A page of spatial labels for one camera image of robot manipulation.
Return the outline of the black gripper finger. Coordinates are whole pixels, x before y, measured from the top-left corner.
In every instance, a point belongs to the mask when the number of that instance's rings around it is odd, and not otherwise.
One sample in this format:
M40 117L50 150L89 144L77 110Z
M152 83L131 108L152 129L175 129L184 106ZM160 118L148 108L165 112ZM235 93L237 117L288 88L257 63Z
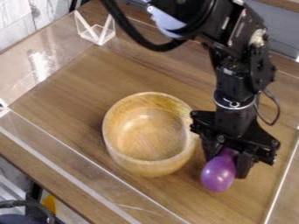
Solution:
M205 161L209 162L220 153L221 143L215 138L208 136L203 136L200 140L204 158Z
M248 176L249 170L257 162L256 156L248 152L243 151L237 154L236 158L236 178L244 179Z

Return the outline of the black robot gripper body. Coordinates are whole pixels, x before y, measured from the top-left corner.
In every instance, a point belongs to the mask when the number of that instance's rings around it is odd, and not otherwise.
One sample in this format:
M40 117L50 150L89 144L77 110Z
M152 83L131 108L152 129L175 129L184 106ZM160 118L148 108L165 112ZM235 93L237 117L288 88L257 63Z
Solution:
M280 142L257 123L260 113L256 101L215 101L215 104L215 111L191 112L191 132L200 138L215 138L221 143L221 150L228 147L236 154L248 151L257 162L272 165Z

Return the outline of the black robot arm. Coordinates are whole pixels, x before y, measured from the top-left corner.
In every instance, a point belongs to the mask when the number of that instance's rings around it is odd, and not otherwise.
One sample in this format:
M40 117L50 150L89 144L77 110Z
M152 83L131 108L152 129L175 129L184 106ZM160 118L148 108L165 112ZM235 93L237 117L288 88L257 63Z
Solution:
M191 112L191 131L200 136L211 161L224 148L236 152L236 177L255 163L271 165L279 141L261 129L261 95L276 79L263 18L243 0L144 0L161 33L175 39L200 38L216 74L213 111Z

